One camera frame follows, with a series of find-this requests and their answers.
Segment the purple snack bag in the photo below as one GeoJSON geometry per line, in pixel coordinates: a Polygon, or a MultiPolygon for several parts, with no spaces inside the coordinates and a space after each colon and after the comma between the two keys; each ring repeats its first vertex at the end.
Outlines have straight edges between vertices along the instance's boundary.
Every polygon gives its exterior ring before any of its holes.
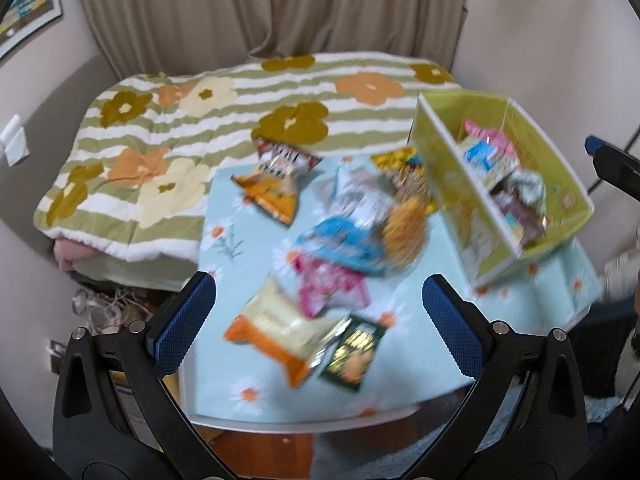
{"type": "Polygon", "coordinates": [[[492,199],[501,211],[518,246],[530,246],[544,236],[544,218],[529,206],[525,206],[517,197],[500,192],[492,196],[492,199]]]}

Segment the translucent white wrapped cake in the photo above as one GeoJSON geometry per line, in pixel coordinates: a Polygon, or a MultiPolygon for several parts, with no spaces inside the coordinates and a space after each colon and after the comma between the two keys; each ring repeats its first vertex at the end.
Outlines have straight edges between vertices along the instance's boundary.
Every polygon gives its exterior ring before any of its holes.
{"type": "Polygon", "coordinates": [[[335,173],[328,215],[349,220],[358,229],[372,231],[388,217],[394,203],[388,194],[340,167],[335,173]]]}

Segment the dark green snack packet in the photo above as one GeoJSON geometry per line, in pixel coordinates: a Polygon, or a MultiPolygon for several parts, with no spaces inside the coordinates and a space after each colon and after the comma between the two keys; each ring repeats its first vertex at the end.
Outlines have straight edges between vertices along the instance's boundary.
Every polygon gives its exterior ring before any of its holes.
{"type": "Polygon", "coordinates": [[[385,333],[382,324],[353,315],[320,377],[341,388],[359,391],[385,333]]]}

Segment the gold chocolate pillow snack bag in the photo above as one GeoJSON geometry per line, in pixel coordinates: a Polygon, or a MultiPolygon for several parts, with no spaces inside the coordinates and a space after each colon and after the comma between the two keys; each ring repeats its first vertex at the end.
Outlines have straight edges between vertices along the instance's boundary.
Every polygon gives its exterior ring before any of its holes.
{"type": "Polygon", "coordinates": [[[370,159],[382,176],[393,185],[396,200],[405,202],[410,198],[417,198],[424,206],[427,216],[437,211],[437,204],[428,189],[422,160],[415,148],[405,146],[372,155],[370,159]]]}

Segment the silver crumpled snack bag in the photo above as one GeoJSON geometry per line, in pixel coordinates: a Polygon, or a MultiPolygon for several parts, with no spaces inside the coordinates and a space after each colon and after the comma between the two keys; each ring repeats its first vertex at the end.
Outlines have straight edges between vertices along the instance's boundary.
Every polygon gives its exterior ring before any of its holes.
{"type": "Polygon", "coordinates": [[[506,192],[516,196],[525,206],[538,214],[546,212],[546,186],[544,178],[533,170],[517,169],[503,181],[506,192]]]}

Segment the white wall switch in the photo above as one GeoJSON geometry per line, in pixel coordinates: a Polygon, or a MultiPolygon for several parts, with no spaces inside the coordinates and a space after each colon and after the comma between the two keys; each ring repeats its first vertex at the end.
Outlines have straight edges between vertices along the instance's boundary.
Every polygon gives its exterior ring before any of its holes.
{"type": "Polygon", "coordinates": [[[9,167],[17,165],[29,156],[26,132],[21,117],[15,114],[0,134],[1,155],[9,167]]]}

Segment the framed city picture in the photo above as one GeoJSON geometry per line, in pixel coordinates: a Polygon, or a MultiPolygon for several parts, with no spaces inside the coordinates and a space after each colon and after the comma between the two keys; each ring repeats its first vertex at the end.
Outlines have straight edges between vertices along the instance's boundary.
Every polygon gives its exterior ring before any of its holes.
{"type": "Polygon", "coordinates": [[[61,0],[13,0],[1,22],[1,58],[62,16],[61,0]]]}

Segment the waffle in clear wrapper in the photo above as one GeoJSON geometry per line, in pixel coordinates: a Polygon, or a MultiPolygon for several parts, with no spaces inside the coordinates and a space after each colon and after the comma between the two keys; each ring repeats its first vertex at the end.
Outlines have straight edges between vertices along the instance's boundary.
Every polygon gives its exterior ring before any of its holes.
{"type": "Polygon", "coordinates": [[[420,255],[426,234],[424,205],[417,197],[396,205],[382,231],[387,260],[395,268],[410,266],[420,255]]]}

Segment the blue white snack bag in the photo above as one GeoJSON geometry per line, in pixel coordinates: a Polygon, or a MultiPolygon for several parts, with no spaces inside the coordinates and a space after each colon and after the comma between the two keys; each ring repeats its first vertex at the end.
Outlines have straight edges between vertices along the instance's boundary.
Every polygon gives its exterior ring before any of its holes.
{"type": "Polygon", "coordinates": [[[387,269],[385,250],[378,233],[345,217],[332,217],[299,234],[296,246],[321,260],[368,275],[387,269]]]}

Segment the beige curtain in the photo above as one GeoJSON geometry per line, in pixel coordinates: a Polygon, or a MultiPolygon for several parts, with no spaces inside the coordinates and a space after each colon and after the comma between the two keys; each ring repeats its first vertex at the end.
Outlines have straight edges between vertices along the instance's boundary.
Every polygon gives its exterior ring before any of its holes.
{"type": "Polygon", "coordinates": [[[121,77],[250,60],[375,51],[454,60],[465,0],[80,0],[121,77]]]}

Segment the pink striped snack bag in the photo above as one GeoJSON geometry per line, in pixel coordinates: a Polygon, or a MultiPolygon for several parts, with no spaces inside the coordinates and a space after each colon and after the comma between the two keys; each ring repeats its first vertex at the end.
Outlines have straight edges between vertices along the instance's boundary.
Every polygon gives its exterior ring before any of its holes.
{"type": "Polygon", "coordinates": [[[493,148],[496,148],[500,154],[508,155],[514,158],[518,157],[518,152],[511,140],[501,131],[487,129],[472,122],[471,119],[465,119],[463,122],[464,131],[472,138],[485,141],[493,148]]]}

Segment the cream orange cake bag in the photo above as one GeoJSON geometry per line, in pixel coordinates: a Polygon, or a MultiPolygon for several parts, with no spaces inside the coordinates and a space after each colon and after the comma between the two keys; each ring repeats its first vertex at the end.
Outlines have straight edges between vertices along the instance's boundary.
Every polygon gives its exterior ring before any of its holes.
{"type": "Polygon", "coordinates": [[[268,274],[256,294],[224,332],[224,340],[249,344],[281,364],[288,388],[298,388],[317,367],[326,348],[350,324],[350,318],[306,318],[279,282],[268,274]]]}

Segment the small pink snack packet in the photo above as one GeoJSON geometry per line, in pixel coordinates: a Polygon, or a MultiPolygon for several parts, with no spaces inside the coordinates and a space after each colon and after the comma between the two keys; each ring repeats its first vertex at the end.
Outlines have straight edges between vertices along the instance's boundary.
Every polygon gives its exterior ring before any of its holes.
{"type": "Polygon", "coordinates": [[[329,308],[363,309],[370,306],[366,277],[337,263],[300,252],[292,260],[300,278],[298,304],[307,318],[329,308]]]}

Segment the floral striped green quilt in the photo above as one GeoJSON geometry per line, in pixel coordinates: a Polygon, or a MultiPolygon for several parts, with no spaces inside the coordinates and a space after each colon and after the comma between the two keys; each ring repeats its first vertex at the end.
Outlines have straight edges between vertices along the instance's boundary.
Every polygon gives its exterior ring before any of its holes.
{"type": "Polygon", "coordinates": [[[32,221],[127,262],[195,261],[210,180],[254,162],[256,136],[322,155],[397,148],[420,93],[455,84],[435,62],[382,52],[130,76],[89,105],[32,221]]]}

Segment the orange red chip bag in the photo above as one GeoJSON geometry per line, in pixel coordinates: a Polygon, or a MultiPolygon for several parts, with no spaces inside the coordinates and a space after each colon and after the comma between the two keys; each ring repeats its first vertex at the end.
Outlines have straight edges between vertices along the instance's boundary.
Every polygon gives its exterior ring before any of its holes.
{"type": "Polygon", "coordinates": [[[290,226],[297,212],[298,178],[310,174],[322,158],[262,136],[256,136],[253,142],[257,164],[248,174],[234,174],[231,181],[271,218],[290,226]]]}

